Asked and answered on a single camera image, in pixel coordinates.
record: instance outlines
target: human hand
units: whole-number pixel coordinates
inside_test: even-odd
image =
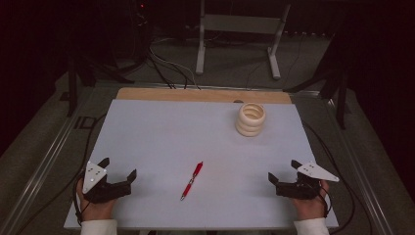
[[[329,192],[329,184],[326,180],[320,180],[320,195],[324,199],[327,192]],[[317,196],[311,200],[291,199],[291,202],[296,207],[298,220],[306,220],[313,218],[320,218],[325,216],[325,202],[321,197]]]
[[[82,220],[111,219],[116,199],[110,200],[103,204],[90,203],[83,197],[82,186],[83,178],[79,179],[76,184],[76,193],[80,201],[80,210],[82,211]]]

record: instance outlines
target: metal rail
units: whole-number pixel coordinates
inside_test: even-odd
[[[336,130],[340,140],[342,141],[343,145],[346,147],[346,154],[348,155],[351,165],[352,165],[352,172],[356,178],[357,185],[362,192],[363,199],[366,202],[366,206],[369,210],[369,213],[372,216],[372,219],[375,223],[375,226],[381,235],[393,235],[392,228],[388,223],[387,218],[382,210],[381,204],[376,196],[375,191],[372,188],[372,185],[369,182],[369,179],[366,176],[365,170],[359,160],[359,157],[354,152],[353,148],[351,147],[351,143],[349,142],[345,133],[340,129],[340,127],[336,124],[336,107],[333,100],[330,100],[326,104],[326,108],[328,110],[329,118],[332,120],[330,123],[333,124],[334,129]]]
[[[50,169],[52,168],[56,158],[61,153],[62,148],[65,145],[65,142],[68,139],[70,131],[72,130],[77,114],[80,108],[86,103],[90,96],[91,92],[88,88],[84,88],[81,96],[79,97],[80,104],[77,109],[73,112],[72,116],[67,118],[59,130],[57,136],[49,147],[48,152],[45,154],[42,162],[37,167],[34,174],[27,181],[24,186],[23,192],[19,196],[18,201],[15,203],[14,207],[8,214],[5,222],[3,223],[0,234],[2,235],[14,235],[19,229],[19,226],[22,224],[24,217],[27,214],[28,209],[33,203],[37,193],[43,185]]]

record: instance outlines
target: stacked wooden rings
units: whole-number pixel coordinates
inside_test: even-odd
[[[238,132],[247,137],[257,136],[265,121],[265,109],[254,103],[247,103],[239,109],[235,123]]]

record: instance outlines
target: white sleeve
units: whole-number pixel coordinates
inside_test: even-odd
[[[116,220],[83,221],[80,235],[116,235]]]
[[[325,218],[294,221],[298,235],[329,235]]]

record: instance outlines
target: white board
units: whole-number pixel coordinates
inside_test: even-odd
[[[110,158],[109,182],[137,169],[132,194],[114,218],[130,229],[276,229],[293,227],[295,208],[275,194],[268,172],[295,182],[291,160],[315,162],[295,105],[265,104],[256,137],[235,129],[241,104],[113,100],[90,161]],[[199,162],[204,166],[180,201]],[[333,211],[328,226],[338,226]],[[79,227],[73,207],[66,228]]]

